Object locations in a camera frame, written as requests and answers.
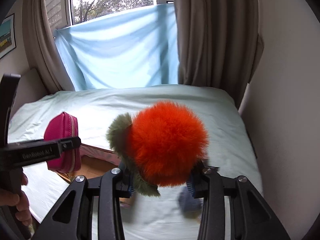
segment human hand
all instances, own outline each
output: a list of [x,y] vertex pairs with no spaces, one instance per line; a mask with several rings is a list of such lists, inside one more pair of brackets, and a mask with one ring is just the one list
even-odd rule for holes
[[[22,175],[22,185],[28,184],[28,178],[25,174]],[[29,200],[26,194],[21,191],[21,196],[11,193],[9,191],[0,189],[0,206],[16,206],[18,212],[15,214],[16,218],[25,226],[32,223],[31,213],[29,210]]]

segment picture frame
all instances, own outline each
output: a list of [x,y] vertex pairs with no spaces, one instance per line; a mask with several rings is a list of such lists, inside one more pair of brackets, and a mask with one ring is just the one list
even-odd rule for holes
[[15,49],[14,14],[9,15],[0,25],[0,59]]

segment white wall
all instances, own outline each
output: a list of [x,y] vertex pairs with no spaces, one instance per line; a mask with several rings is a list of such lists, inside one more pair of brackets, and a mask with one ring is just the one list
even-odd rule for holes
[[292,240],[320,212],[320,23],[305,0],[259,0],[264,51],[240,113],[265,199]]
[[0,59],[0,78],[4,73],[24,74],[29,70],[29,64],[22,36],[22,1],[17,0],[8,15],[14,13],[14,30],[16,48]]

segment white sheet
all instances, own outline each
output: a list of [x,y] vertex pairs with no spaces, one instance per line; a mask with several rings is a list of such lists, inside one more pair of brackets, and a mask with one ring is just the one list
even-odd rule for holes
[[[83,143],[109,149],[105,133],[118,114],[133,114],[161,99],[185,104],[203,120],[210,134],[210,165],[220,167],[222,176],[247,176],[262,192],[261,177],[242,119],[233,100],[219,89],[163,85],[141,89],[61,91],[24,105],[9,124],[8,140],[43,138],[49,121],[66,111],[77,117]],[[30,200],[32,214],[41,222],[68,184],[48,171],[45,163],[25,167],[24,171],[29,184],[23,190]],[[130,210],[122,210],[126,239],[196,239],[199,223],[181,214],[177,202],[179,192],[180,187],[161,188],[160,198],[138,195]]]

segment magenta zipper case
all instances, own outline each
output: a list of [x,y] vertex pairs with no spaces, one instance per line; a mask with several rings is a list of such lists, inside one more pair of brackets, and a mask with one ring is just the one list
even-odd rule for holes
[[[53,118],[44,132],[46,141],[70,136],[78,136],[78,120],[66,112]],[[79,148],[63,152],[60,158],[47,161],[47,165],[49,170],[60,173],[78,171],[81,168]]]

